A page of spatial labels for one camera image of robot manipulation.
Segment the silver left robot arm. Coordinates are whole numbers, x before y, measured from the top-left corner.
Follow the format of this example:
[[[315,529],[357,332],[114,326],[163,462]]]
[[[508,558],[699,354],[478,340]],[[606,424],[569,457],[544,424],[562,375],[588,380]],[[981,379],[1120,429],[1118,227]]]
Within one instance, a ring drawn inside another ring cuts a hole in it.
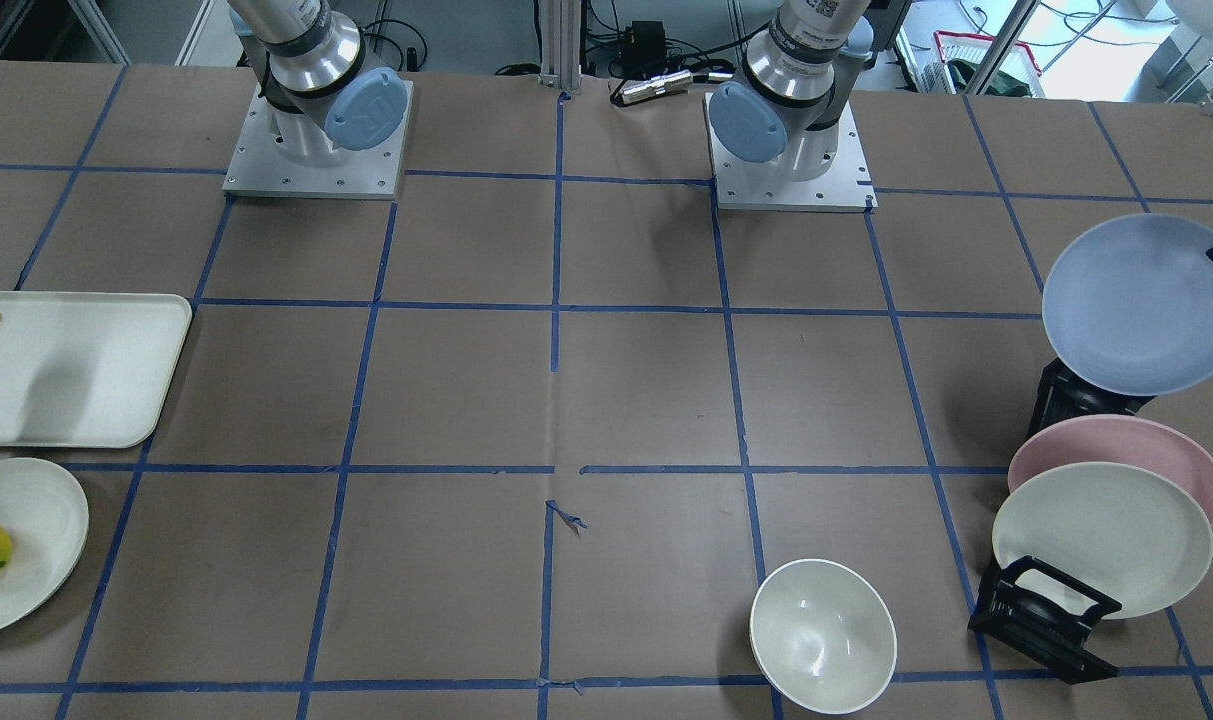
[[[875,61],[867,1],[784,1],[748,38],[742,64],[708,96],[712,138],[788,181],[825,175],[859,73]]]

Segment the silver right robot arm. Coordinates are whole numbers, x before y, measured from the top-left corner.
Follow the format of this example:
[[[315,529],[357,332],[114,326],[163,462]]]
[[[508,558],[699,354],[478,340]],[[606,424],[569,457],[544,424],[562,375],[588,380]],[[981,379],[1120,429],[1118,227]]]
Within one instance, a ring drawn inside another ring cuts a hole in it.
[[[230,22],[257,78],[237,160],[340,168],[399,159],[412,86],[328,1],[230,1]]]

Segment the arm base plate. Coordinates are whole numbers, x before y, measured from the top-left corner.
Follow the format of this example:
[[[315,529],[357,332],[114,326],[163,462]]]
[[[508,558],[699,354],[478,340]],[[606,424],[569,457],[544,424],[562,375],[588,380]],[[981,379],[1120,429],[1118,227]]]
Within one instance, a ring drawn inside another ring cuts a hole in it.
[[[838,126],[805,133],[769,162],[740,160],[714,132],[708,150],[721,208],[865,213],[877,206],[853,105]]]
[[[239,198],[394,201],[402,179],[412,105],[374,149],[334,145],[303,114],[254,96],[237,137],[223,192]]]

